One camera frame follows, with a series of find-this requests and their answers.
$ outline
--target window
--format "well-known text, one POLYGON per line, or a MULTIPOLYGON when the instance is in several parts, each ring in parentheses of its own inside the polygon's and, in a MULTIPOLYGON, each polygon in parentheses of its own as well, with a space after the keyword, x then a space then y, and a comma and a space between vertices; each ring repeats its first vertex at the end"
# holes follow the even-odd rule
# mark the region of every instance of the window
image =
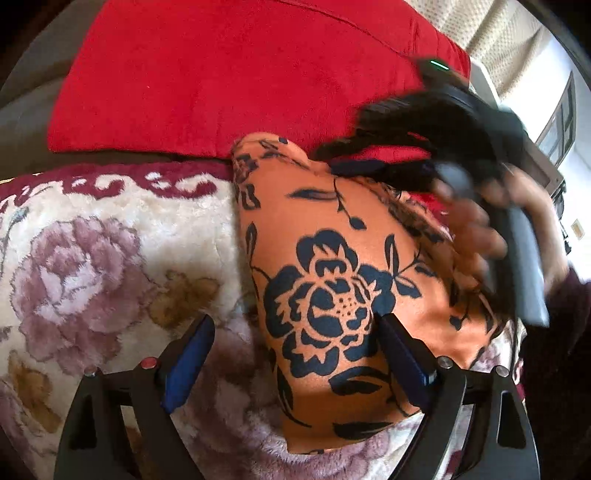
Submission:
POLYGON ((536 142, 539 149, 556 166, 560 165, 570 147, 573 146, 576 126, 574 101, 574 81, 571 72, 564 93, 558 102, 558 107, 536 142))

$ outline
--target floral blanket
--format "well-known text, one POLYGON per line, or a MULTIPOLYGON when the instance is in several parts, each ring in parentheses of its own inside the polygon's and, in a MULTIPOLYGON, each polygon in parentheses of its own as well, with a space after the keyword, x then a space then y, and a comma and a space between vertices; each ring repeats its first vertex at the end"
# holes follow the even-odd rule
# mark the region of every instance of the floral blanket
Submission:
MULTIPOLYGON (((173 420, 207 478, 385 479, 404 453, 421 414, 321 455, 287 452, 233 186, 220 172, 227 166, 207 161, 76 166, 0 185, 0 425, 38 479, 53 476, 84 368, 121 371, 159 355, 199 310, 215 319, 216 340, 173 420)), ((514 328, 474 369, 502 364, 519 381, 514 328)), ((143 477, 155 478, 124 417, 143 477)), ((469 417, 466 408, 443 479, 469 417)))

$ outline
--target white wall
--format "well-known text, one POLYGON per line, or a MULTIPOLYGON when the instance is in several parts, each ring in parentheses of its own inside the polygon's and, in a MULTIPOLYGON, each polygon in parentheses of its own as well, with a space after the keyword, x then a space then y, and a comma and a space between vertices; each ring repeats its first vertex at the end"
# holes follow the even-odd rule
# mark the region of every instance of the white wall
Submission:
POLYGON ((554 113, 569 79, 569 55, 552 36, 540 55, 502 102, 521 118, 532 141, 536 142, 554 113))
POLYGON ((569 235, 569 262, 584 280, 591 280, 591 91, 570 57, 553 37, 532 62, 502 105, 511 108, 535 142, 554 113, 570 72, 574 70, 576 133, 574 146, 560 173, 566 181, 562 224, 569 235), (578 240, 571 225, 579 220, 585 235, 578 240))
POLYGON ((569 262, 574 266, 579 277, 591 280, 591 168, 578 152, 578 140, 558 168, 566 180, 564 194, 564 214, 562 224, 569 235, 569 244, 573 248, 569 262), (585 235, 578 240, 571 229, 575 220, 579 220, 585 235))

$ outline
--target maroon sleeve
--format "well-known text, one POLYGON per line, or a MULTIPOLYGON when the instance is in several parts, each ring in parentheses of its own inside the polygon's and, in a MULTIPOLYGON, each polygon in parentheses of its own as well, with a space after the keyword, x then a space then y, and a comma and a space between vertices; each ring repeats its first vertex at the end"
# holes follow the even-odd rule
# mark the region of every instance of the maroon sleeve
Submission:
MULTIPOLYGON (((526 369, 535 370, 536 382, 544 381, 573 364, 591 361, 591 283, 581 283, 574 269, 547 300, 548 329, 528 328, 521 354, 526 369)), ((583 381, 574 378, 574 382, 583 381)))
POLYGON ((591 478, 591 283, 571 268, 547 306, 550 328, 528 327, 521 348, 541 478, 591 478))

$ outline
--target beige curtain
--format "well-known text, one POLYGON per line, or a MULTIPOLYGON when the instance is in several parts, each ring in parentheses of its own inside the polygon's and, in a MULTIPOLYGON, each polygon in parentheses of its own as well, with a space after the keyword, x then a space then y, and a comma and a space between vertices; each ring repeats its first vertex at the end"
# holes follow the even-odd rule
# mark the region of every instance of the beige curtain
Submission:
POLYGON ((550 39, 517 0, 405 1, 486 66, 501 99, 550 39))

